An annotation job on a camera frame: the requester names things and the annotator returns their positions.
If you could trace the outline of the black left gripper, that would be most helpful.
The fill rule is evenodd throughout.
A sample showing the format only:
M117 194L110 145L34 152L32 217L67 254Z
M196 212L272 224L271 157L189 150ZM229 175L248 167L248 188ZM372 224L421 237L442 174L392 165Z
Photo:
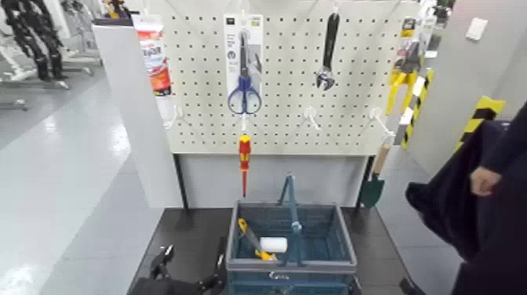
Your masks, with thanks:
M171 279L167 268L173 259L173 244L162 246L150 264L149 278L140 278L129 291L130 295L188 295L223 294L227 285L227 237L221 237L216 252L214 272L196 282Z

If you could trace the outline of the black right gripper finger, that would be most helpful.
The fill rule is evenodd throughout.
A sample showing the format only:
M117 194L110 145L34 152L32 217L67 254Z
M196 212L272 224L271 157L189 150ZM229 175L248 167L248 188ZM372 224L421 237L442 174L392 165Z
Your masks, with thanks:
M400 281L399 287L405 295L426 295L426 293L408 277L404 277Z

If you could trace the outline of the bystander bare hand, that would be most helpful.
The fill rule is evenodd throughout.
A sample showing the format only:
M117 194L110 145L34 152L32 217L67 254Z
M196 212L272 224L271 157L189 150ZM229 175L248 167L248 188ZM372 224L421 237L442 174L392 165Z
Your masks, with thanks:
M482 197L490 196L501 178L500 174L479 166L471 174L471 192Z

